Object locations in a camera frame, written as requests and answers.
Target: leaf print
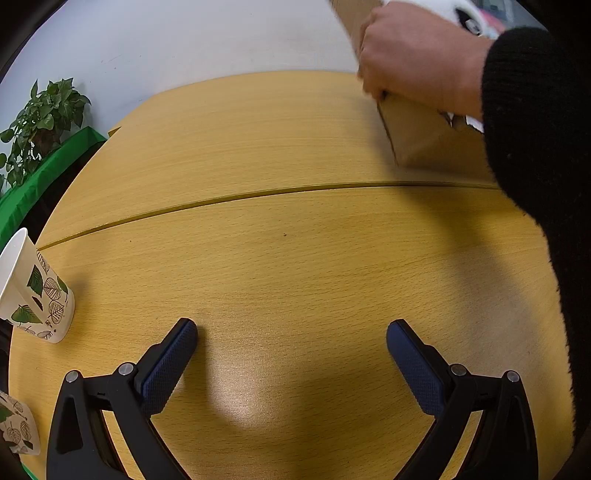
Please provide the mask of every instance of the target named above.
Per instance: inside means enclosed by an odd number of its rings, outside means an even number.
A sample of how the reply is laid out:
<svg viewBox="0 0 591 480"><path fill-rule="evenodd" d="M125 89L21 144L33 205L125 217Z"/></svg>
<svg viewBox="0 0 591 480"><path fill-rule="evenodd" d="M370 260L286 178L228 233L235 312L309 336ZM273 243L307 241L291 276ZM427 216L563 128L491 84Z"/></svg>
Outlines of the leaf print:
<svg viewBox="0 0 591 480"><path fill-rule="evenodd" d="M30 333L31 335L35 335L35 332L33 332L31 330L31 327L23 327L22 325L19 325L17 328L21 329L23 332L27 332Z"/></svg>
<svg viewBox="0 0 591 480"><path fill-rule="evenodd" d="M57 282L60 285L60 288L64 291L64 293L66 295L68 295L68 287L67 285L63 282L63 280L60 277L57 277Z"/></svg>
<svg viewBox="0 0 591 480"><path fill-rule="evenodd" d="M21 422L21 433L22 433L23 439L25 439L27 441L31 440L31 427L24 420Z"/></svg>
<svg viewBox="0 0 591 480"><path fill-rule="evenodd" d="M37 252L37 258L39 259L39 263L41 264L41 268L45 270L45 274L49 272L49 265L45 261L45 258L41 255L41 253Z"/></svg>
<svg viewBox="0 0 591 480"><path fill-rule="evenodd" d="M36 265L33 265L33 271L29 277L29 283L27 283L27 287L31 287L31 290L40 297L43 296L43 277L41 276L41 272Z"/></svg>
<svg viewBox="0 0 591 480"><path fill-rule="evenodd" d="M45 332L39 332L37 336L39 338L43 338L44 340L49 340L53 336L53 332L46 330Z"/></svg>
<svg viewBox="0 0 591 480"><path fill-rule="evenodd" d="M13 429L12 427L8 427L6 429L6 435L8 435L8 438L11 441L13 441L14 443L21 442L21 432L19 432L17 429Z"/></svg>
<svg viewBox="0 0 591 480"><path fill-rule="evenodd" d="M11 318L17 323L41 323L29 305L19 305Z"/></svg>
<svg viewBox="0 0 591 480"><path fill-rule="evenodd" d="M61 297L60 286L51 277L47 277L47 280L45 280L43 291L47 293L47 296L52 300L59 300Z"/></svg>
<svg viewBox="0 0 591 480"><path fill-rule="evenodd" d="M35 301L35 303L41 309L41 311L43 311L43 304L39 300L37 300L35 297L31 297L31 298Z"/></svg>
<svg viewBox="0 0 591 480"><path fill-rule="evenodd" d="M8 408L4 405L0 405L0 422L6 421L8 417L12 417L14 413L12 413Z"/></svg>
<svg viewBox="0 0 591 480"><path fill-rule="evenodd" d="M49 304L49 318L55 324L60 323L64 315L64 306L58 301L52 300Z"/></svg>

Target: person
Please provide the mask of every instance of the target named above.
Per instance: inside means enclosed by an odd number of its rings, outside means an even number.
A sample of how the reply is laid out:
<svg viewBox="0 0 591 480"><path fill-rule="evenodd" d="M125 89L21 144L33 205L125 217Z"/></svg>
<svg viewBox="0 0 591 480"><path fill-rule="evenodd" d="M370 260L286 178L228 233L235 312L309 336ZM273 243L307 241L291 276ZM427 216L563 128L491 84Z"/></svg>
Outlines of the person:
<svg viewBox="0 0 591 480"><path fill-rule="evenodd" d="M546 12L554 16L546 18L560 25L563 12L555 3L538 4L552 7ZM568 341L574 441L585 444L589 458L591 82L582 64L588 52L576 33L555 32L516 28L492 41L415 5L390 2L361 27L359 77L376 100L392 92L483 121L498 184L548 243ZM591 478L588 463L585 478Z"/></svg>

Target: green tablecloth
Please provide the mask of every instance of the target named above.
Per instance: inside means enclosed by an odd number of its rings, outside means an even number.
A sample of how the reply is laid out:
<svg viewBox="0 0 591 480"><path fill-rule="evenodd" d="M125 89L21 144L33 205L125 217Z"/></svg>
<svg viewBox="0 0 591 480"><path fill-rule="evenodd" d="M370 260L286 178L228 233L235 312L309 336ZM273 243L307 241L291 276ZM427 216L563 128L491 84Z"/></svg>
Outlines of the green tablecloth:
<svg viewBox="0 0 591 480"><path fill-rule="evenodd" d="M26 473L27 473L27 474L28 474L28 475L29 475L29 476L30 476L30 477L31 477L33 480L37 480L37 477L36 477L35 475L33 475L33 473L32 473L32 472L31 472L31 471L30 471L30 470L29 470L29 469L28 469L26 466L24 466L24 465L23 465L22 467L25 469Z"/></svg>
<svg viewBox="0 0 591 480"><path fill-rule="evenodd" d="M98 142L104 141L106 138L96 130L91 127L83 128L49 155L22 186L10 189L0 198L0 251L4 249L29 210L41 198L48 186L86 150Z"/></svg>

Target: potted plant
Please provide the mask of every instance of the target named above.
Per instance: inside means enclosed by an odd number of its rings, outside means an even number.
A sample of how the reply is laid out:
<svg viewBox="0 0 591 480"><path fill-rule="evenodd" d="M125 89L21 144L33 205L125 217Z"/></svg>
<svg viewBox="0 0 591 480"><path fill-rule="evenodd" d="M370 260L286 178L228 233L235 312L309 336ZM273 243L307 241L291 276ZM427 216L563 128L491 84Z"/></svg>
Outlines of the potted plant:
<svg viewBox="0 0 591 480"><path fill-rule="evenodd" d="M7 176L0 175L0 189L6 180L11 187L23 184L27 176L39 168L47 156L61 145L64 131L72 123L82 126L84 107L90 100L72 87L73 79L49 82L47 89L37 92L37 82L31 89L31 99L0 140L12 149L9 156L0 153L0 168L6 167Z"/></svg>

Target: white wall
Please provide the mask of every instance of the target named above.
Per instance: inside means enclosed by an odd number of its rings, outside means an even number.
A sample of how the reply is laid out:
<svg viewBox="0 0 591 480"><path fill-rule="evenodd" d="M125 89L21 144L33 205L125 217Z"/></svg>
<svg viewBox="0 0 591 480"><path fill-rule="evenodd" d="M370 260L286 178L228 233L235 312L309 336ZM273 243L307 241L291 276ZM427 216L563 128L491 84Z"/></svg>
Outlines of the white wall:
<svg viewBox="0 0 591 480"><path fill-rule="evenodd" d="M74 77L106 132L155 93L269 70L356 71L328 0L68 0L0 83L0 131L39 79ZM0 143L0 152L9 145Z"/></svg>

